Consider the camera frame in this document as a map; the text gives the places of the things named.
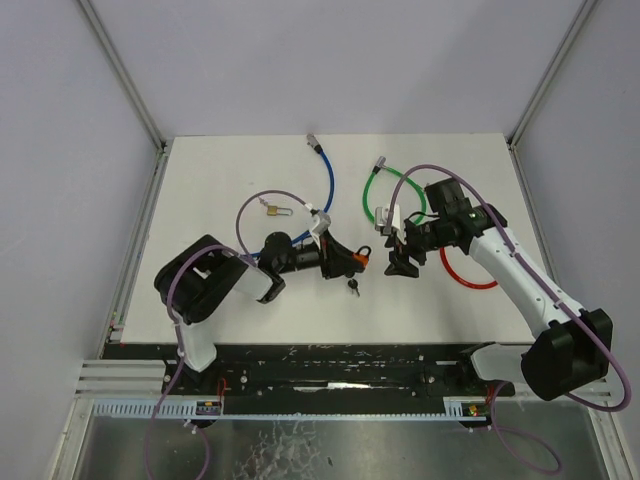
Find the black padlock keys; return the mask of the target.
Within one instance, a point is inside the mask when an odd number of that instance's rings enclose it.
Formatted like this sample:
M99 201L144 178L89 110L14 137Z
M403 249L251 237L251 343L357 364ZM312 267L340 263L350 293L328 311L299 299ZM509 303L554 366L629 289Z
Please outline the black padlock keys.
M360 297L359 283L355 278L349 279L347 281L347 286L353 294L355 294L357 297Z

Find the orange black padlock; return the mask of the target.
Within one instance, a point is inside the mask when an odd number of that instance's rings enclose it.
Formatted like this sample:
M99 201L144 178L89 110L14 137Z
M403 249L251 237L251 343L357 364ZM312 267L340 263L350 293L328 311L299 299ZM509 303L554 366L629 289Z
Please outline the orange black padlock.
M369 263L371 251L372 249L370 246L363 245L356 252L352 254L353 258L362 265L363 269L365 269Z

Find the red cable lock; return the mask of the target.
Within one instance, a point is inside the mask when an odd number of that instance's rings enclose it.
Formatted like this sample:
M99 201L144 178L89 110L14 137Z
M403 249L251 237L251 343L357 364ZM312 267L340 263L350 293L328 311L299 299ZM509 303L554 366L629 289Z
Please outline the red cable lock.
M439 252L440 261L447 274L459 285L476 291L494 289L498 283L481 266L453 247L443 248Z

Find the brass padlock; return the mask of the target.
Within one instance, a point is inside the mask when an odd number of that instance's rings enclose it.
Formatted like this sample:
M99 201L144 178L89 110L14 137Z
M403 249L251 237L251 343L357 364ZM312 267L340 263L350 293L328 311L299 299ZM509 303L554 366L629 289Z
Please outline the brass padlock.
M276 216L292 216L293 210L291 208L280 207L277 205L268 204L266 206L266 214L270 217Z

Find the green cable lock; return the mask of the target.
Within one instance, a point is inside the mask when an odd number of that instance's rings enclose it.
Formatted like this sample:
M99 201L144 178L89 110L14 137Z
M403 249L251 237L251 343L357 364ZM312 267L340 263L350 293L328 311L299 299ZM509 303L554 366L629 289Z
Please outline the green cable lock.
M397 180L403 173L386 163L386 158L380 156L369 174L362 193L362 207L366 218L370 223L375 221L375 209L378 206L386 206L389 203ZM411 202L415 214L411 220L415 224L423 223L427 219L428 205L423 188L412 179L406 181L403 188L403 198L409 198L408 190L412 189L415 198Z

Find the blue cable lock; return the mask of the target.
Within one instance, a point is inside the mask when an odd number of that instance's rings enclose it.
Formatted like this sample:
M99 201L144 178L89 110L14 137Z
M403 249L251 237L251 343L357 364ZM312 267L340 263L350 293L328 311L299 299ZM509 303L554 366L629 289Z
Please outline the blue cable lock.
M307 147L290 136L268 137L274 147L262 149L252 156L249 167L251 181L263 191L257 196L280 207L296 207L301 211L297 224L289 221L281 227L291 237L293 245L298 245L310 237L308 233L308 211L286 192L301 198L302 203L311 203L316 209L328 212L332 206L335 177L331 162L320 142L313 134L306 135Z

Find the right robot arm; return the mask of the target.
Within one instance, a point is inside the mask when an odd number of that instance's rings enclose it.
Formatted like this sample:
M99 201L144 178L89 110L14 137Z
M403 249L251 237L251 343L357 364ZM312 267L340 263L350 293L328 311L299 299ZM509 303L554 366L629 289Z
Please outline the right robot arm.
M587 311L566 295L523 251L501 214L472 205L457 180L430 185L425 194L433 212L425 223L402 219L398 206L375 211L375 228L389 250L386 275L416 278L429 252L458 248L493 277L534 338L530 346L494 342L470 350L475 375L525 383L546 401L604 378L613 331L609 316Z

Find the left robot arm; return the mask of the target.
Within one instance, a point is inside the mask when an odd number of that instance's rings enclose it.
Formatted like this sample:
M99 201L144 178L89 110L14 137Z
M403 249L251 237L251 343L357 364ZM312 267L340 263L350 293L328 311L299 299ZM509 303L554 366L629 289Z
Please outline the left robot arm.
M318 269L325 280L351 279L365 271L370 254L369 246L352 251L328 231L299 245L288 234L274 232L251 265L206 234L160 269L154 288L174 324L179 359L200 373L217 357L207 328L230 292L267 304L284 290L284 274Z

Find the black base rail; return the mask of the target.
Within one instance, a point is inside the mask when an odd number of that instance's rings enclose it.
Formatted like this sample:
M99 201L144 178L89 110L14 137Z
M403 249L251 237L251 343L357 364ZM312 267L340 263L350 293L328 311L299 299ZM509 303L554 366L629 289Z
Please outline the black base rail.
M494 381L473 372L468 344L220 345L201 373L184 369L175 394L263 397L366 392L485 403Z

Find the right aluminium frame post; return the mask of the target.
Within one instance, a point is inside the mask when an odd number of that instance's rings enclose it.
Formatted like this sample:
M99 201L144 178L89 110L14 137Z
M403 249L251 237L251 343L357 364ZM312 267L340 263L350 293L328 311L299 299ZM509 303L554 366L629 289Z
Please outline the right aluminium frame post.
M577 12L573 16L561 41L545 67L541 78L537 82L522 114L519 116L514 128L506 136L506 142L510 149L515 149L523 138L529 124L559 74L561 67L571 53L575 42L578 40L599 4L599 0L583 0L580 3Z

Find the aluminium frame post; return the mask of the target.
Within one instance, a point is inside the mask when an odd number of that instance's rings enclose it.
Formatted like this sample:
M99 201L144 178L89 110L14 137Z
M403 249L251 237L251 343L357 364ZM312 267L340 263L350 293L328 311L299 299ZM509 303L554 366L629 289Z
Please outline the aluminium frame post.
M561 41L545 67L541 78L537 82L522 114L519 116L514 128L506 136L506 142L510 149L515 149L523 138L529 124L559 74L561 67L571 53L575 42L578 40L599 4L599 0L583 0L580 3L577 12L573 16Z
M166 147L167 140L161 133L149 109L147 108L146 103L126 68L117 47L106 28L106 25L94 6L94 3L90 0L77 0L75 1L75 4L79 8L84 20L87 22L92 35L96 39L109 68L125 96L125 99L131 106L151 144L157 150L163 150Z

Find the left aluminium frame post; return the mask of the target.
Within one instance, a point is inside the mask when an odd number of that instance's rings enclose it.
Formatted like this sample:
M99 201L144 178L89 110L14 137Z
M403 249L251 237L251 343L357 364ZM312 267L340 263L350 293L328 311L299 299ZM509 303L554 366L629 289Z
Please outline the left aluminium frame post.
M106 28L106 25L94 6L94 3L90 0L77 0L75 1L75 4L79 8L84 20L87 22L92 35L96 39L109 68L125 96L125 99L131 106L151 144L157 150L163 150L166 147L167 140L161 133L149 109L147 108L146 103L126 68L117 47Z

